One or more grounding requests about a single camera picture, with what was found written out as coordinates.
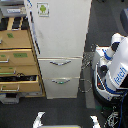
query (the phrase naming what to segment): drawer handle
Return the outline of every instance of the drawer handle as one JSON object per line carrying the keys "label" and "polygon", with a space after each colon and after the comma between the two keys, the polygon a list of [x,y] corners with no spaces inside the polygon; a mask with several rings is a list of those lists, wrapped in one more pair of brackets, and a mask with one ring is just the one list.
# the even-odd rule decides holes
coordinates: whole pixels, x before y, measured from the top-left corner
{"label": "drawer handle", "polygon": [[1,87],[1,92],[18,92],[19,91],[19,86],[16,90],[3,90],[3,86]]}
{"label": "drawer handle", "polygon": [[65,81],[57,81],[57,80],[52,80],[52,82],[55,82],[55,83],[57,83],[57,84],[65,84],[65,83],[67,83],[67,82],[69,82],[70,80],[65,80]]}
{"label": "drawer handle", "polygon": [[0,72],[0,75],[13,75],[15,73],[16,71],[14,70],[14,72]]}
{"label": "drawer handle", "polygon": [[0,61],[0,63],[8,63],[9,59],[5,60],[5,61]]}
{"label": "drawer handle", "polygon": [[63,63],[57,63],[57,62],[54,62],[54,61],[50,61],[50,63],[55,64],[55,65],[58,65],[58,66],[65,65],[65,64],[68,64],[68,63],[70,63],[70,62],[71,62],[71,60],[68,60],[68,61],[63,62]]}

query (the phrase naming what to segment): sticker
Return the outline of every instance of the sticker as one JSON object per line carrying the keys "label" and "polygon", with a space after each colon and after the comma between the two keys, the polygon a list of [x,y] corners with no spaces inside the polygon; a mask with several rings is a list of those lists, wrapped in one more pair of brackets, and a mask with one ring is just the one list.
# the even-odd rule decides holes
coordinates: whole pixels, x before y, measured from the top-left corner
{"label": "sticker", "polygon": [[0,55],[1,57],[6,57],[6,55]]}
{"label": "sticker", "polygon": [[48,3],[37,3],[37,9],[39,16],[48,17],[49,16],[49,5]]}
{"label": "sticker", "polygon": [[8,13],[20,13],[20,9],[7,9]]}
{"label": "sticker", "polygon": [[64,82],[59,82],[58,84],[64,84]]}
{"label": "sticker", "polygon": [[7,33],[8,38],[14,38],[12,33]]}
{"label": "sticker", "polygon": [[13,53],[15,58],[24,58],[24,57],[28,57],[27,53]]}
{"label": "sticker", "polygon": [[20,14],[26,14],[27,15],[25,7],[20,8]]}

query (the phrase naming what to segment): blue label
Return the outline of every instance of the blue label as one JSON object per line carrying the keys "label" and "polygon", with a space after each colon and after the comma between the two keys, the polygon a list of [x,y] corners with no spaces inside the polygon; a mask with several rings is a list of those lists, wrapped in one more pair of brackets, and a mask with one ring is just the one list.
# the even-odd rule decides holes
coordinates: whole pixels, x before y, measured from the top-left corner
{"label": "blue label", "polygon": [[120,71],[117,74],[117,76],[114,78],[115,82],[120,85],[122,79],[125,77],[125,74],[127,73],[126,69],[124,67],[120,67]]}

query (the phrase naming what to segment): refrigerator door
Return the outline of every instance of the refrigerator door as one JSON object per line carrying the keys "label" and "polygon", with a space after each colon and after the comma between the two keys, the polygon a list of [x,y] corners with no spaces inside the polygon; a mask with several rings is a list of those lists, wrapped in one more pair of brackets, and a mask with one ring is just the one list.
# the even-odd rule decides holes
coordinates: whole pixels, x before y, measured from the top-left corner
{"label": "refrigerator door", "polygon": [[38,58],[82,56],[91,0],[24,0]]}

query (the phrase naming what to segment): wooden drawer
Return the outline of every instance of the wooden drawer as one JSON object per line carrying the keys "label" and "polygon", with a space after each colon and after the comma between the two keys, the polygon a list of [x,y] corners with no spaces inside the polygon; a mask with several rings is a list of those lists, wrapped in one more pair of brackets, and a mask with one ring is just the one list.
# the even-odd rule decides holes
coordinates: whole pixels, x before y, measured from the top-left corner
{"label": "wooden drawer", "polygon": [[31,48],[27,30],[0,31],[0,49]]}
{"label": "wooden drawer", "polygon": [[0,66],[35,65],[31,49],[0,50]]}
{"label": "wooden drawer", "polygon": [[45,91],[48,99],[76,98],[79,79],[44,79]]}
{"label": "wooden drawer", "polygon": [[78,77],[82,59],[38,59],[42,78]]}
{"label": "wooden drawer", "polygon": [[38,92],[40,91],[38,76],[35,81],[0,82],[0,92]]}
{"label": "wooden drawer", "polygon": [[0,76],[17,76],[17,75],[38,75],[36,65],[30,66],[15,66],[15,67],[0,67]]}

